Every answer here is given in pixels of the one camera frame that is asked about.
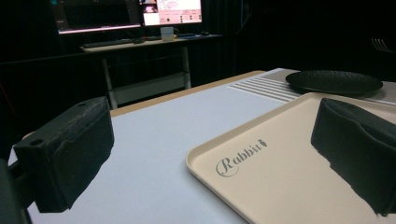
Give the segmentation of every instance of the table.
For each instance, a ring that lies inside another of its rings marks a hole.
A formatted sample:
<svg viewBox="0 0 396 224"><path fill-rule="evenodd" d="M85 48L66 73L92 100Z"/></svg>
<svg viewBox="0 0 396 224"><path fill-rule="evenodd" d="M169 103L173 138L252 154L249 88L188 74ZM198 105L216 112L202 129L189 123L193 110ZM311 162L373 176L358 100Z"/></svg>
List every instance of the table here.
<svg viewBox="0 0 396 224"><path fill-rule="evenodd" d="M208 35L208 36L196 36L195 39L213 38L219 37L219 35ZM98 48L84 49L85 52L101 52L116 49L146 49L159 46L169 45L171 42L177 43L188 43L194 40L194 38L189 37L189 39L175 39L174 41L146 41L141 44L122 44L115 46L106 46ZM102 58L102 67L105 72L106 84L108 98L110 105L113 109L118 108L118 105L132 102L137 99L148 97L150 95L159 94L166 91L173 91L179 88L188 89L191 87L190 78L190 65L189 65L189 51L188 46L182 45L179 54L181 55L182 61L182 71L176 74L172 74L166 77L159 77L145 82L134 83L131 85L125 85L118 88L113 88L111 77L109 74L108 64L106 57Z"/></svg>
<svg viewBox="0 0 396 224"><path fill-rule="evenodd" d="M34 223L245 223L187 170L190 149L285 102L233 86L293 70L255 71L111 111L115 145L71 210Z"/></svg>

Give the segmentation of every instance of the round black plate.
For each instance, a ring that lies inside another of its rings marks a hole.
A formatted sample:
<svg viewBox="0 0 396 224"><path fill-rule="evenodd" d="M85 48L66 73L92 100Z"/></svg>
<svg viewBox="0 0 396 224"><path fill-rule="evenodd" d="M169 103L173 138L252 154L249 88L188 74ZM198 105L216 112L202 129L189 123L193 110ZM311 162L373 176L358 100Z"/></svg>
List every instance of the round black plate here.
<svg viewBox="0 0 396 224"><path fill-rule="evenodd" d="M294 89L331 94L364 94L382 88L380 80L342 71L309 70L290 74L286 81Z"/></svg>

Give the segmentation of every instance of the black foam block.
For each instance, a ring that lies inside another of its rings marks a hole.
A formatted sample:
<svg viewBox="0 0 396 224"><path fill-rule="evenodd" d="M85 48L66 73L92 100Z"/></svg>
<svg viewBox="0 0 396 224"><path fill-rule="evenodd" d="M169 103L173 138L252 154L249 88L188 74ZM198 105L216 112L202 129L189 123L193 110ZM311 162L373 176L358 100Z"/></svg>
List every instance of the black foam block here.
<svg viewBox="0 0 396 224"><path fill-rule="evenodd" d="M71 208L109 158L114 134L105 97L72 106L14 148L40 212Z"/></svg>
<svg viewBox="0 0 396 224"><path fill-rule="evenodd" d="M396 212L396 125L356 105L322 99L311 143L377 214Z"/></svg>

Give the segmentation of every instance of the plastic tray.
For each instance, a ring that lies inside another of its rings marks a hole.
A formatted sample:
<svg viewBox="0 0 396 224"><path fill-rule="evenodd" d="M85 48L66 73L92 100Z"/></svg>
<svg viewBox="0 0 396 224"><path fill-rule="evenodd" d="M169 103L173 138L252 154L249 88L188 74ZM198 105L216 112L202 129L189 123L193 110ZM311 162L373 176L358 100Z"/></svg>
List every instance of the plastic tray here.
<svg viewBox="0 0 396 224"><path fill-rule="evenodd" d="M190 172L251 223L396 223L394 214L377 216L311 146L323 97L396 122L394 106L308 93L192 149Z"/></svg>

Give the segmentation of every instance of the computer monitor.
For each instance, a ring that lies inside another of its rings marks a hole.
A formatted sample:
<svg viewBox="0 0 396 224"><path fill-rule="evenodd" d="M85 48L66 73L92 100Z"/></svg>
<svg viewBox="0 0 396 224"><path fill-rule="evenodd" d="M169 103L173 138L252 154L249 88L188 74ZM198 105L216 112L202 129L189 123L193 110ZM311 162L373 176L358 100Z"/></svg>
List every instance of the computer monitor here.
<svg viewBox="0 0 396 224"><path fill-rule="evenodd" d="M201 0L139 0L144 26L202 22Z"/></svg>
<svg viewBox="0 0 396 224"><path fill-rule="evenodd" d="M49 0L60 35L141 27L138 0Z"/></svg>

